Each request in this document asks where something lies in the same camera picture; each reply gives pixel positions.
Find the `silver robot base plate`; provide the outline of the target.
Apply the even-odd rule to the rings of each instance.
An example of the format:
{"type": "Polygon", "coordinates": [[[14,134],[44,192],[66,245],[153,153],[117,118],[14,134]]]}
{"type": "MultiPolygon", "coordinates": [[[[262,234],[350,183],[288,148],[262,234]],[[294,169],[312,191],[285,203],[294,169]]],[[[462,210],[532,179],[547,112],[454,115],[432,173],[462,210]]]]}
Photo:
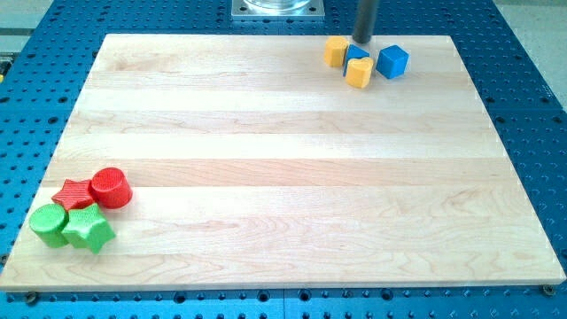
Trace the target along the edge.
{"type": "Polygon", "coordinates": [[[231,0],[232,19],[324,19],[323,0],[231,0]]]}

